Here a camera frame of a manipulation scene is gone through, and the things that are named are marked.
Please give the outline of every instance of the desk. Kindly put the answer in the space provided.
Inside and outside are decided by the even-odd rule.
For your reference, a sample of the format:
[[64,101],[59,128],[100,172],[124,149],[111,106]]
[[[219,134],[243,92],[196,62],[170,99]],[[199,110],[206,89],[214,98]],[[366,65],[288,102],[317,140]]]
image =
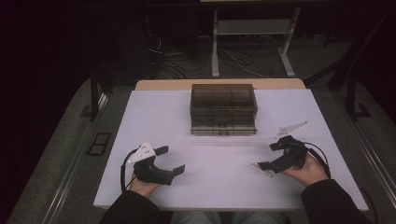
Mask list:
[[[203,82],[252,83],[259,108],[257,134],[191,135],[188,88],[191,83]],[[95,206],[108,208],[114,203],[120,195],[120,165],[126,154],[149,141],[153,147],[169,146],[169,152],[156,159],[158,167],[172,170],[186,164],[186,172],[177,176],[172,186],[161,186],[151,195],[150,199],[162,210],[303,209],[300,193],[304,187],[300,183],[284,175],[270,178],[250,164],[278,158],[281,152],[271,151],[269,144],[276,142],[274,136],[279,128],[308,120],[310,124],[293,137],[321,147],[329,160],[332,177],[351,195],[359,209],[368,209],[312,92],[304,89],[300,80],[154,80],[142,81],[136,89],[125,109]],[[127,166],[127,182],[132,172],[133,166]]]

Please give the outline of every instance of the person's leg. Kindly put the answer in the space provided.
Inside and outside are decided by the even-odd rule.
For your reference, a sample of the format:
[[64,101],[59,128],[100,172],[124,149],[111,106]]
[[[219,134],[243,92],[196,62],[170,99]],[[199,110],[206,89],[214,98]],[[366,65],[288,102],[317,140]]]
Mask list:
[[288,218],[281,212],[236,212],[233,224],[285,224]]
[[171,224],[221,224],[218,212],[174,212]]

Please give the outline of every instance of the white tabletop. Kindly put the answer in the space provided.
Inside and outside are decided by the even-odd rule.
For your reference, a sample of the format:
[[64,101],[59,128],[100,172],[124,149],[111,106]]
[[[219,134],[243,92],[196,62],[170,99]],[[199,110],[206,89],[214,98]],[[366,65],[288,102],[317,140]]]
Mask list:
[[[145,141],[169,146],[155,165],[172,170],[186,164],[171,186],[161,186],[150,199],[162,210],[293,210],[301,209],[304,187],[282,174],[268,177],[250,166],[273,161],[280,127],[305,121],[293,133],[320,147],[334,178],[361,210],[368,210],[310,90],[255,90],[257,134],[249,136],[191,135],[191,91],[133,91],[112,148],[94,205],[108,208],[120,196],[120,166],[125,156]],[[133,165],[126,168],[129,182]]]

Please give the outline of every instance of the white triangular part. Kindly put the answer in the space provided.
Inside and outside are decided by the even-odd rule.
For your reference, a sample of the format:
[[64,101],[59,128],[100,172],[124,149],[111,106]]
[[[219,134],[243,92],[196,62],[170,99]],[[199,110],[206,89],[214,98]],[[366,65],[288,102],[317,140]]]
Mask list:
[[145,142],[140,145],[137,151],[128,159],[128,163],[142,161],[152,156],[155,156],[154,148],[152,148],[152,146],[148,142]]
[[304,126],[308,125],[308,121],[304,123],[299,123],[299,124],[294,124],[285,128],[280,128],[279,132],[276,134],[275,138],[282,138],[284,136],[287,136],[291,133],[294,133],[295,131],[303,128]]

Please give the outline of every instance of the dark background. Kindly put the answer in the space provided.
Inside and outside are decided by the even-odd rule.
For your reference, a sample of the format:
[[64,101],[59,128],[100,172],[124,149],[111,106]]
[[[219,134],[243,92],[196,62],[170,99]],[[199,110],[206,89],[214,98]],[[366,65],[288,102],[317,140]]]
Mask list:
[[[371,1],[365,6],[361,1],[306,5],[295,34],[367,34],[387,11],[389,1]],[[260,11],[257,13],[249,15],[260,17]],[[240,10],[225,13],[232,18],[246,16],[243,14]],[[142,29],[147,28],[147,21],[141,20],[147,15],[142,11],[81,9],[70,0],[1,3],[0,223],[7,221],[71,98],[91,74],[96,74],[109,92],[116,85],[133,85],[156,76],[146,49],[148,29]],[[197,36],[211,35],[211,10],[182,10],[179,15],[184,19],[174,10],[151,11],[150,32],[193,54]],[[396,120],[394,19],[393,13],[354,71]]]

